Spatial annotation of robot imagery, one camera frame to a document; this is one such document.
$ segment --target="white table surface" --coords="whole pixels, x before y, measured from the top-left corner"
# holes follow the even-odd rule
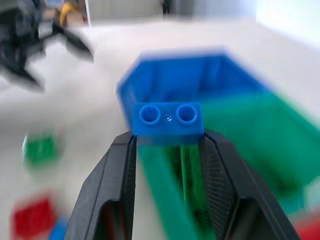
[[[320,119],[320,53],[249,19],[145,22],[78,29],[95,51],[94,63],[52,44],[30,69],[45,80],[46,93],[0,81],[0,233],[9,239],[14,204],[52,191],[58,208],[71,214],[82,182],[113,139],[128,130],[116,87],[142,51],[221,48],[295,105],[316,126]],[[30,172],[22,143],[30,130],[56,128],[65,151],[58,166]],[[138,165],[133,239],[165,239]]]

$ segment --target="lego brick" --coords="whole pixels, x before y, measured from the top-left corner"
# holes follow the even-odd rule
[[[133,113],[132,134],[138,144],[193,145],[204,133],[198,103],[137,103]]]
[[[12,216],[13,239],[31,240],[49,233],[57,217],[48,197],[17,208]]]
[[[60,218],[52,229],[48,240],[64,240],[68,228],[68,222]]]
[[[58,138],[52,133],[26,136],[22,150],[24,161],[32,167],[42,166],[59,159]]]

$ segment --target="blue plastic bin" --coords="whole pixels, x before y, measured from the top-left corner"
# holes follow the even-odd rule
[[[223,53],[142,55],[118,86],[118,95],[132,127],[133,106],[137,103],[197,102],[265,90]]]

